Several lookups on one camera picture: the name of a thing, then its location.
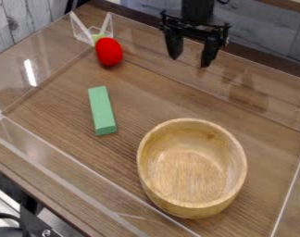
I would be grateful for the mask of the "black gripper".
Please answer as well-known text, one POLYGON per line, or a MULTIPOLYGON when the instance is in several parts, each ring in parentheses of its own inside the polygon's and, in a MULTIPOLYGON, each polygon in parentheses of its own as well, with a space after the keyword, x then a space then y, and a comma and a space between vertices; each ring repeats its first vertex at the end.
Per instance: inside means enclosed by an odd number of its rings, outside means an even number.
POLYGON ((229 44, 229 23, 196 24, 181 17, 172 16, 165 10, 160 12, 160 30, 165 34, 168 53, 173 60, 177 60, 184 51, 184 38, 205 42, 205 49, 201 55, 201 67, 207 68, 215 60, 221 46, 229 44))

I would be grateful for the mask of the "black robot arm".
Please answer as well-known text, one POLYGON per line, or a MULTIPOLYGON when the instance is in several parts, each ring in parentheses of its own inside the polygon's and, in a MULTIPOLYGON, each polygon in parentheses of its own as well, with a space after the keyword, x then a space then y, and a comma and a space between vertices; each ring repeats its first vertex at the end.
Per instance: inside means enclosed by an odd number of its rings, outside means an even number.
POLYGON ((229 43, 231 24, 216 24, 212 20, 215 2, 227 5, 229 0, 181 0, 181 16, 160 12, 160 30, 164 32, 169 56, 177 60, 184 52, 184 39, 204 43, 201 67, 211 66, 219 51, 229 43))

